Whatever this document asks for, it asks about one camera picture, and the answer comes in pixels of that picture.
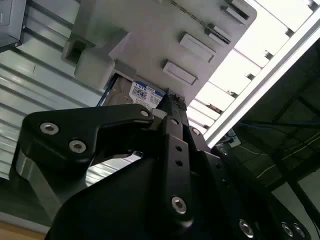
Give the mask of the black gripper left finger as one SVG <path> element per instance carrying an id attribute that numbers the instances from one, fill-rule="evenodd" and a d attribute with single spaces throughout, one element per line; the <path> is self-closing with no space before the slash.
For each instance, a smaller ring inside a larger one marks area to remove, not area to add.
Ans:
<path id="1" fill-rule="evenodd" d="M 183 100 L 35 112 L 22 122 L 13 165 L 54 218 L 73 196 L 139 160 L 181 160 L 189 146 Z"/>

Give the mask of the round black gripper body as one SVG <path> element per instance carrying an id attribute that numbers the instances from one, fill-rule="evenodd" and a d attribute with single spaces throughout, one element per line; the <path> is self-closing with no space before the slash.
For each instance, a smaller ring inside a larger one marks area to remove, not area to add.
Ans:
<path id="1" fill-rule="evenodd" d="M 222 240 L 226 225 L 181 160 L 139 160 L 71 197 L 49 240 Z"/>

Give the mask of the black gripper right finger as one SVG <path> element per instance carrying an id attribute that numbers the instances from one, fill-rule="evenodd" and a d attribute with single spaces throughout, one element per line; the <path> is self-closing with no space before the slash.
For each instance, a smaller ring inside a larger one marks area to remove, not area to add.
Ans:
<path id="1" fill-rule="evenodd" d="M 188 119 L 185 134 L 215 240 L 310 240 L 308 229 L 223 144 L 210 148 Z"/>

